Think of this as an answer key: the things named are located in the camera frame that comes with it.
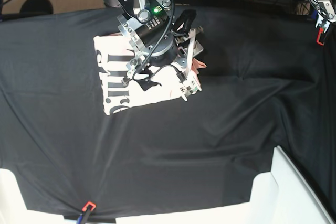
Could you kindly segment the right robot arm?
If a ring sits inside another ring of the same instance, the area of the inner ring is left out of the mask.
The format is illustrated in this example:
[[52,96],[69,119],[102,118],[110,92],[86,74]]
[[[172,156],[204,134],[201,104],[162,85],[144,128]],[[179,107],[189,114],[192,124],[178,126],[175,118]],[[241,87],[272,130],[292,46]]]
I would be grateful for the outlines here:
[[136,83],[142,91],[170,85],[186,99],[201,91],[195,56],[203,51],[196,39],[202,28],[192,28],[193,9],[174,17],[174,0],[104,0],[120,7],[118,29],[134,51],[127,61],[121,86]]

